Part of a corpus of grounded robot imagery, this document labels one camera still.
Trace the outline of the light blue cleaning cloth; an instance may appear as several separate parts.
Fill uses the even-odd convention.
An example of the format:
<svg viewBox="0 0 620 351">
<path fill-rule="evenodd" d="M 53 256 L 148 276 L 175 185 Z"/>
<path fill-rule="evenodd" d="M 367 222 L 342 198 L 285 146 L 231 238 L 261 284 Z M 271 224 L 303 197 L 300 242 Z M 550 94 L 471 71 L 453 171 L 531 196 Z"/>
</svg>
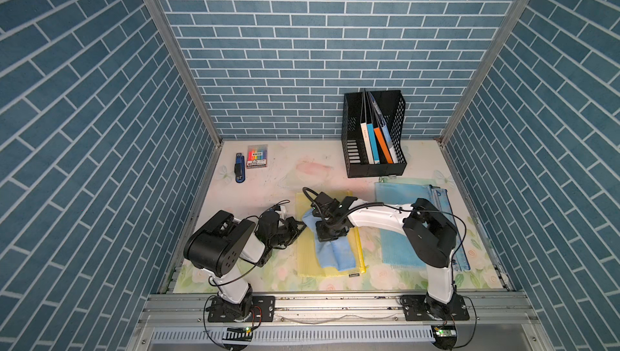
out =
<svg viewBox="0 0 620 351">
<path fill-rule="evenodd" d="M 303 214 L 302 221 L 313 234 L 314 252 L 322 269 L 334 268 L 342 272 L 356 268 L 357 263 L 354 252 L 345 236 L 339 237 L 335 241 L 319 241 L 316 224 L 320 221 L 320 218 L 313 215 L 312 209 L 308 209 Z"/>
</svg>

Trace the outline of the yellow mesh document bag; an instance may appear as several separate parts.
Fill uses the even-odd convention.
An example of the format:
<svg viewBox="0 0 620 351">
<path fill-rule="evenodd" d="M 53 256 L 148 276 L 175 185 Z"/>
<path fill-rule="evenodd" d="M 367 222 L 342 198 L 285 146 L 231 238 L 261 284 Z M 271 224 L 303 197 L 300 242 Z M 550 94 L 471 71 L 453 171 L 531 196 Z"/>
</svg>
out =
<svg viewBox="0 0 620 351">
<path fill-rule="evenodd" d="M 335 191 L 330 196 L 336 199 L 342 199 L 345 196 L 352 195 L 351 191 Z M 303 214 L 310 209 L 311 202 L 306 198 L 302 192 L 298 192 L 295 195 L 295 218 L 301 220 Z M 355 267 L 352 270 L 339 271 L 334 267 L 322 268 L 316 255 L 315 237 L 312 232 L 305 229 L 301 233 L 300 237 L 296 240 L 297 243 L 297 270 L 302 277 L 358 277 L 366 273 L 367 267 L 365 264 L 363 249 L 361 245 L 361 238 L 358 228 L 352 228 L 347 235 L 347 240 L 350 244 L 350 248 L 355 257 Z"/>
</svg>

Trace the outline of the green mesh document bag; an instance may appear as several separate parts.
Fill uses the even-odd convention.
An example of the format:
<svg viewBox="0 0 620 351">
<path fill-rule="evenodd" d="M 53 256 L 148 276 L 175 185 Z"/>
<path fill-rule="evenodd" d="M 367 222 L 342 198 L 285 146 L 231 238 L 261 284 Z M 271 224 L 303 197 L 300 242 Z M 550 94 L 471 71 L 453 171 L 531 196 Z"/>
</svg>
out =
<svg viewBox="0 0 620 351">
<path fill-rule="evenodd" d="M 437 182 L 434 179 L 424 178 L 403 178 L 403 177 L 382 177 L 379 179 L 382 183 L 393 184 L 406 184 L 406 185 L 419 185 L 419 186 L 436 186 Z"/>
</svg>

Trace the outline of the blue mesh document bag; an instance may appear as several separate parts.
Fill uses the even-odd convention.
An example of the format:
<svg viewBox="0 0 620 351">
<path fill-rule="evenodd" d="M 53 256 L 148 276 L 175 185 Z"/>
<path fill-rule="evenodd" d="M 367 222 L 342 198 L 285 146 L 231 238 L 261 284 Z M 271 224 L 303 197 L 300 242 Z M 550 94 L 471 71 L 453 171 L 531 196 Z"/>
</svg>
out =
<svg viewBox="0 0 620 351">
<path fill-rule="evenodd" d="M 379 182 L 375 185 L 375 195 L 378 202 L 410 205 L 418 198 L 431 200 L 431 185 Z M 418 270 L 426 268 L 406 236 L 384 229 L 379 232 L 384 264 Z"/>
</svg>

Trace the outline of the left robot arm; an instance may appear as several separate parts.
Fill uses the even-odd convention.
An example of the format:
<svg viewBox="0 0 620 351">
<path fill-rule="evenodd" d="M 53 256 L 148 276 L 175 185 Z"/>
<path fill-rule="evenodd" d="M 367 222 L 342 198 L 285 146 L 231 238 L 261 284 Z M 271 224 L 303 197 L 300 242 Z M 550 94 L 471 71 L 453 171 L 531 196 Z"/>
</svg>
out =
<svg viewBox="0 0 620 351">
<path fill-rule="evenodd" d="M 241 307 L 251 296 L 251 286 L 237 262 L 247 262 L 252 269 L 263 267 L 275 251 L 288 248 L 307 228 L 300 220 L 286 218 L 284 212 L 283 206 L 276 205 L 239 220 L 219 211 L 190 236 L 183 256 L 207 273 L 220 299 Z"/>
</svg>

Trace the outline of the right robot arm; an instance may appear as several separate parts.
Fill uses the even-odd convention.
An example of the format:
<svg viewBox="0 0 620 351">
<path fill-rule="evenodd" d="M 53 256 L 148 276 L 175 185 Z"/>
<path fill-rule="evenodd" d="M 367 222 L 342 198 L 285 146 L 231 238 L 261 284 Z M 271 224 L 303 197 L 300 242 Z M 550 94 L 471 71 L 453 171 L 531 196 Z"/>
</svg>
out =
<svg viewBox="0 0 620 351">
<path fill-rule="evenodd" d="M 318 241 L 330 242 L 352 228 L 378 228 L 407 237 L 413 251 L 427 266 L 429 304 L 447 306 L 455 296 L 452 257 L 457 250 L 458 228 L 427 199 L 389 205 L 347 196 L 341 201 L 304 188 L 312 215 L 318 218 Z"/>
</svg>

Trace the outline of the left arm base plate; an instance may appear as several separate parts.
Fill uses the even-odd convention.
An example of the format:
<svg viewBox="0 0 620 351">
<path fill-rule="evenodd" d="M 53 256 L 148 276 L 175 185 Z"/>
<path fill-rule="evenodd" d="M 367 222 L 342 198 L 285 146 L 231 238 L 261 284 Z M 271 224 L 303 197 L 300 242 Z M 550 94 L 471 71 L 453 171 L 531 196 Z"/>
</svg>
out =
<svg viewBox="0 0 620 351">
<path fill-rule="evenodd" d="M 272 322 L 274 319 L 275 297 L 272 295 L 252 296 L 240 304 L 231 304 L 215 296 L 206 306 L 208 323 Z"/>
</svg>

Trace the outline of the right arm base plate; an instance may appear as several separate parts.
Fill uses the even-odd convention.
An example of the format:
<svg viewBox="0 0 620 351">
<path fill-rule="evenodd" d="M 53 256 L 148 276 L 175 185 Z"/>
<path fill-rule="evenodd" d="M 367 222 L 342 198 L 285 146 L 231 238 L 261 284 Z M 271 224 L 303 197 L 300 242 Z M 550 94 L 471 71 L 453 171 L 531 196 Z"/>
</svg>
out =
<svg viewBox="0 0 620 351">
<path fill-rule="evenodd" d="M 428 294 L 405 294 L 398 299 L 407 321 L 468 321 L 470 315 L 463 296 L 453 294 L 444 304 Z"/>
</svg>

